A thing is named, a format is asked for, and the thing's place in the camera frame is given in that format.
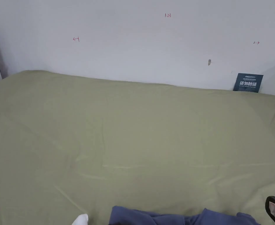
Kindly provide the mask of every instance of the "red arrow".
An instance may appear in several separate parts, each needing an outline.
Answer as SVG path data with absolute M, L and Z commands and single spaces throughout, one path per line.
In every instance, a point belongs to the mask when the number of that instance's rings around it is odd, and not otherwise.
M 73 40 L 76 40 L 76 39 L 78 39 L 78 42 L 80 42 L 80 41 L 79 41 L 79 37 L 78 37 L 78 38 L 73 38 Z

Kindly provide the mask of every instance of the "blue clothing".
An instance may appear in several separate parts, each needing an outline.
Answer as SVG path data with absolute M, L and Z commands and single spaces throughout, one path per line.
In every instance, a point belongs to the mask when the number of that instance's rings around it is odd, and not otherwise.
M 237 216 L 230 216 L 204 209 L 195 216 L 161 215 L 115 206 L 111 211 L 109 224 L 118 222 L 124 225 L 259 225 L 252 216 L 240 212 Z

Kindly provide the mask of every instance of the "dark blue label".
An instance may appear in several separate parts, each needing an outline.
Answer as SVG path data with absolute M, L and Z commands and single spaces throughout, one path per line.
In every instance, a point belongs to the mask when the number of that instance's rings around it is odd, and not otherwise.
M 250 92 L 259 92 L 259 87 L 263 75 L 258 74 L 238 74 L 237 80 L 235 82 L 234 91 L 250 91 Z

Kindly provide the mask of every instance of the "mattress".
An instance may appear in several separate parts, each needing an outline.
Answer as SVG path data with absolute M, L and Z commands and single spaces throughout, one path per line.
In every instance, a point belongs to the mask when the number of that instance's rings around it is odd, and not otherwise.
M 0 224 L 265 212 L 275 96 L 24 71 L 0 81 Z

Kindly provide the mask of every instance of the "sticker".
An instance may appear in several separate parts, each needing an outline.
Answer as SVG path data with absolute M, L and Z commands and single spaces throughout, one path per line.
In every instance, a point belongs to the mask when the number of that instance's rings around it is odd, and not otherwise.
M 275 217 L 275 203 L 269 202 L 270 213 Z
M 259 92 L 263 75 L 258 74 L 238 74 L 234 91 Z

